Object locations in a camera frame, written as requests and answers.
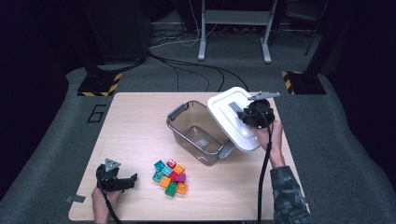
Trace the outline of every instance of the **orange block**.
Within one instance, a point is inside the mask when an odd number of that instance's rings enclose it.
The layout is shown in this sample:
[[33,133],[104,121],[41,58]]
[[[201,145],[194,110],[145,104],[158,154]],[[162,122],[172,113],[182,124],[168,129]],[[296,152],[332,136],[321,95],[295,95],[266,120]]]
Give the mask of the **orange block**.
[[167,188],[170,182],[171,182],[171,178],[167,176],[163,176],[163,178],[160,181],[160,186]]
[[187,184],[185,183],[178,183],[176,188],[177,193],[186,194],[187,192]]
[[182,165],[180,165],[180,164],[176,164],[176,166],[174,167],[174,171],[176,172],[176,173],[178,173],[179,175],[181,174],[181,173],[183,173],[184,172],[184,166],[182,166]]

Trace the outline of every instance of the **gray carpet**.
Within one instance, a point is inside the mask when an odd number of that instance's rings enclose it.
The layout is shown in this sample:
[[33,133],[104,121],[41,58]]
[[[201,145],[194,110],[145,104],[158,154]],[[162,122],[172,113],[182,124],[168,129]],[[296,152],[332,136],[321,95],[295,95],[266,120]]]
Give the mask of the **gray carpet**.
[[[319,76],[326,95],[289,95],[281,71],[302,71],[308,56],[308,38],[279,33],[270,48],[273,62],[264,64],[262,35],[227,35],[209,40],[204,64],[232,71],[250,91],[279,91],[279,111],[305,195],[316,223],[395,223],[396,196],[384,172],[369,158],[347,127],[343,107],[331,83]],[[198,43],[161,46],[150,51],[158,56],[199,63]],[[106,69],[121,67],[108,65]],[[150,57],[123,73],[116,92],[121,91],[217,91],[221,74],[203,67],[183,67],[200,75],[179,71]],[[104,119],[87,123],[96,105],[107,112],[110,97],[78,97],[85,77],[78,69],[67,75],[69,91],[57,117],[35,154],[0,203],[0,223],[74,223],[68,219],[68,195],[77,192]],[[221,91],[244,87],[225,73]]]

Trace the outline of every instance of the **tripod base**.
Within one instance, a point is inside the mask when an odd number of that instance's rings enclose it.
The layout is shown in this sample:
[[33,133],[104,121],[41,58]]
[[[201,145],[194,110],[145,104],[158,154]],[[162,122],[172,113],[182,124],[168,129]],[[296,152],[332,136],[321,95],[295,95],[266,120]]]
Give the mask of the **tripod base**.
[[304,72],[282,72],[289,94],[318,94],[324,95],[326,91],[318,77],[305,77]]
[[78,88],[78,96],[111,96],[116,90],[122,74],[105,74],[97,83],[94,78],[86,76]]

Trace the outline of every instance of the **table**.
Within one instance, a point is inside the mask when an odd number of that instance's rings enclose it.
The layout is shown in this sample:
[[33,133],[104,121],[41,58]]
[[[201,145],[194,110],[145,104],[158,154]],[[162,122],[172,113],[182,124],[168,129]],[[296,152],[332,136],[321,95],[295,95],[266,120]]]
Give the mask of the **table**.
[[201,18],[201,44],[198,53],[198,60],[205,59],[206,51],[206,24],[245,24],[245,25],[264,25],[265,34],[260,38],[262,45],[262,55],[265,63],[271,63],[270,51],[268,49],[268,36],[271,32],[277,0],[273,1],[270,11],[235,11],[235,10],[207,10],[206,0],[202,0]]
[[[217,92],[122,92],[114,96],[98,136],[77,195],[84,203],[73,203],[69,218],[93,220],[91,193],[96,185],[96,168],[109,158],[121,163],[118,178],[138,173],[133,189],[121,194],[115,212],[120,220],[255,220],[257,194],[264,150],[235,149],[213,166],[205,166],[177,144],[166,126],[168,113],[179,105],[195,100],[206,105]],[[275,102],[268,99],[279,115]],[[299,176],[283,134],[286,163],[297,180]],[[173,159],[186,168],[188,190],[174,198],[152,180],[154,163]],[[273,219],[273,195],[268,166],[263,184],[262,219]]]

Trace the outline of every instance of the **building block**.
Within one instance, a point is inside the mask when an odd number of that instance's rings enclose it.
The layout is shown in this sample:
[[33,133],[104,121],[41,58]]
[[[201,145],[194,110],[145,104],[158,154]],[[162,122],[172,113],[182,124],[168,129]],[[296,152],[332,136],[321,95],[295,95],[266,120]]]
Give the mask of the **building block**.
[[176,164],[174,171],[178,174],[181,174],[184,172],[184,166],[182,166],[181,164]]
[[164,175],[170,175],[172,173],[172,168],[170,168],[169,166],[165,165],[165,167],[163,167],[163,169],[161,170],[161,172]]
[[155,182],[160,182],[162,178],[163,178],[163,173],[161,173],[160,171],[156,171],[154,176],[152,177],[152,179]]
[[157,171],[161,171],[166,165],[163,163],[163,161],[157,161],[155,162],[154,166]]
[[161,178],[161,181],[160,181],[160,186],[164,187],[164,188],[168,188],[169,183],[171,183],[171,178],[169,178],[167,176],[163,176],[163,178]]
[[171,197],[175,197],[177,189],[177,184],[175,182],[170,182],[168,188],[165,190],[165,194]]
[[186,173],[183,173],[181,175],[178,175],[175,179],[176,182],[186,182]]
[[176,166],[176,162],[175,162],[174,160],[172,160],[172,159],[169,159],[169,160],[166,162],[166,164],[167,164],[168,166],[170,166],[171,168],[174,168],[174,167]]
[[177,193],[181,193],[181,194],[186,194],[186,192],[187,192],[187,184],[179,182],[177,184],[176,192]]
[[178,176],[178,173],[176,173],[175,171],[172,171],[172,172],[169,174],[168,177],[171,178],[172,181],[176,181],[177,176]]

